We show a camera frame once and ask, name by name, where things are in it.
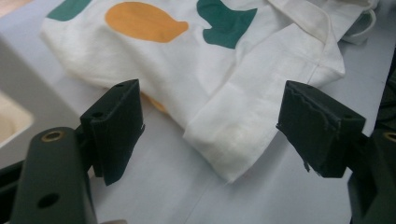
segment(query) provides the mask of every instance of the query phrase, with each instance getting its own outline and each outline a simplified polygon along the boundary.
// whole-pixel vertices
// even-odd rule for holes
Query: table surface
[[[43,18],[60,2],[35,0],[1,18],[0,41],[19,54],[81,115],[106,90],[67,77],[39,39]],[[382,0],[376,16],[375,29],[366,42],[359,46],[339,43],[346,77],[322,88],[367,118],[363,131],[366,135],[375,125],[395,47],[396,4]],[[182,139],[180,127],[147,99],[142,102],[147,128],[123,178],[109,187],[102,179],[92,178],[99,222],[349,223],[350,171],[341,179],[308,173],[297,152],[278,133],[251,169],[233,184],[226,184]]]

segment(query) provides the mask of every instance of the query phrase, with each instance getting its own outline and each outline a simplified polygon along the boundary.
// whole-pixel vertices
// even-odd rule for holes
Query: green print
[[[75,18],[91,0],[65,0],[47,16],[56,21],[70,21]]]
[[[236,43],[253,21],[257,8],[235,11],[227,8],[220,0],[199,0],[198,14],[212,26],[204,30],[208,44],[235,49]]]

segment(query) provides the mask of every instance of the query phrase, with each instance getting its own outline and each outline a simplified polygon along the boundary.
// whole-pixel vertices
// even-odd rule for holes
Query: crumpled fabric
[[[70,76],[138,78],[214,171],[234,182],[274,138],[287,80],[345,75],[337,46],[364,1],[66,0],[42,37]]]

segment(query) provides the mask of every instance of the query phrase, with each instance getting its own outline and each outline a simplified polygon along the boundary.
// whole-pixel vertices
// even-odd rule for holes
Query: screw hole
[[[384,133],[385,137],[394,143],[396,143],[396,133]]]
[[[96,118],[96,119],[101,118],[103,115],[104,115],[104,114],[103,114],[102,112],[96,112],[96,113],[93,113],[93,114],[92,114],[92,116],[93,116],[94,118]]]
[[[48,208],[56,204],[59,200],[59,194],[57,193],[51,193],[48,194],[40,199],[38,201],[37,207],[38,208]]]
[[[57,141],[61,138],[64,137],[64,132],[62,131],[55,131],[55,132],[50,132],[50,133],[46,133],[44,134],[43,137],[41,137],[41,141],[43,142],[53,142],[53,141]]]

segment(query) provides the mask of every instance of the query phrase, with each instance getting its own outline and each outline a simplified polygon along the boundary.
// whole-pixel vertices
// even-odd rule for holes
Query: white cloth
[[[275,136],[286,80],[320,86],[344,75],[337,41],[364,10],[347,1],[223,0],[232,10],[257,8],[233,49],[208,43],[197,1],[140,1],[188,24],[166,43],[115,31],[106,15],[120,2],[92,0],[70,20],[46,18],[43,38],[72,76],[105,87],[139,78],[229,182]]]

